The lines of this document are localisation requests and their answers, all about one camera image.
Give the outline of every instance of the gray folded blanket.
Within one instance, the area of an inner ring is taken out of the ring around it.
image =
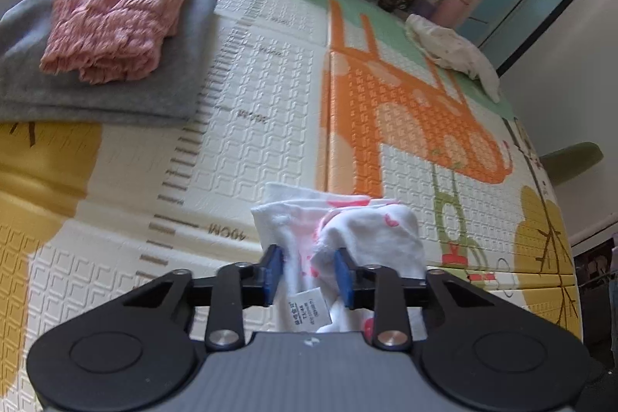
[[[185,0],[159,67],[140,81],[98,86],[78,71],[39,70],[53,0],[23,0],[0,20],[0,122],[69,121],[175,126],[196,111],[217,0]]]

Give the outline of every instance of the pink bottle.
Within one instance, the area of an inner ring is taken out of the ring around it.
[[[443,0],[430,20],[436,25],[453,28],[472,0]]]

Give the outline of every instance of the pink folded cloth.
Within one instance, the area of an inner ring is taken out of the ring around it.
[[[157,68],[184,0],[54,0],[41,71],[79,70],[91,84],[140,80]]]

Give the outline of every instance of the clothing tag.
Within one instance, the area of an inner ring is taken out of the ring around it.
[[[316,332],[317,329],[332,323],[331,314],[319,287],[290,295],[287,305],[295,332]]]

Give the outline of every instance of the gray gripper base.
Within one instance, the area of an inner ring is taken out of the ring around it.
[[[258,332],[246,347],[207,357],[183,391],[149,412],[462,412],[402,353],[360,332]]]

